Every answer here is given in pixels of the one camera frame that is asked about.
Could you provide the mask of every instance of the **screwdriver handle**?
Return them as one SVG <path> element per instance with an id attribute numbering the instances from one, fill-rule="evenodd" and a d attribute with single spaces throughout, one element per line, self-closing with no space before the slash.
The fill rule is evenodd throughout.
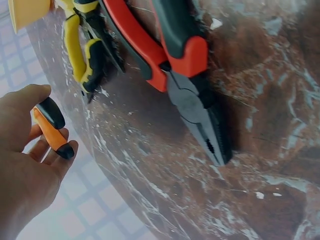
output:
<path id="1" fill-rule="evenodd" d="M 188 78 L 207 69 L 208 46 L 186 0 L 151 0 L 172 69 Z"/>
<path id="2" fill-rule="evenodd" d="M 71 159 L 75 153 L 59 131 L 65 126 L 65 119 L 57 104 L 48 97 L 37 104 L 32 113 L 50 147 L 62 158 Z"/>

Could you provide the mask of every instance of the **brown marble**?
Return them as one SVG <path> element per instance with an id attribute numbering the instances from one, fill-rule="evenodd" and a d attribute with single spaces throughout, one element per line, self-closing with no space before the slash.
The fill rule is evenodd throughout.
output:
<path id="1" fill-rule="evenodd" d="M 149 1 L 127 2 L 159 37 Z M 320 239 L 320 2 L 190 3 L 234 146 L 220 168 L 121 45 L 126 74 L 110 73 L 86 105 L 63 46 L 63 12 L 28 33 L 75 129 L 159 239 Z"/>

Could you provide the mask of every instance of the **red and black pliers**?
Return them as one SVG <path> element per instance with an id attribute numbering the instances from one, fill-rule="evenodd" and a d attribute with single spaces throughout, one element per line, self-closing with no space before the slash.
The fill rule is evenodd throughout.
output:
<path id="1" fill-rule="evenodd" d="M 185 0 L 151 0 L 160 46 L 133 16 L 125 0 L 99 0 L 142 76 L 168 92 L 183 122 L 216 166 L 232 158 L 224 120 L 206 77 L 208 45 Z"/>

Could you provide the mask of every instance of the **yellow and black pliers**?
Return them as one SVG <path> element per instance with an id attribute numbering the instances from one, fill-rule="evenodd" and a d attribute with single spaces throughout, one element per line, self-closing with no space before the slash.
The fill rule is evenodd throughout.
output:
<path id="1" fill-rule="evenodd" d="M 93 92 L 100 84 L 109 61 L 120 72 L 124 72 L 123 61 L 114 48 L 112 37 L 100 17 L 98 0 L 56 0 L 66 16 L 64 22 L 64 45 L 73 69 L 74 79 L 80 83 L 82 92 L 90 102 Z M 79 40 L 79 26 L 88 42 L 84 56 Z"/>

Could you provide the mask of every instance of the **hand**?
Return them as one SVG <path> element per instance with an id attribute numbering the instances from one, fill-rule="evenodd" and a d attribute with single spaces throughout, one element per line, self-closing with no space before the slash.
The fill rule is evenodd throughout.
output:
<path id="1" fill-rule="evenodd" d="M 29 85 L 0 98 L 0 239 L 14 239 L 24 226 L 54 201 L 71 167 L 52 149 L 30 111 L 51 93 L 49 85 Z M 61 134 L 68 139 L 69 132 Z M 25 146 L 40 137 L 28 154 Z M 75 153 L 78 143 L 70 141 Z"/>

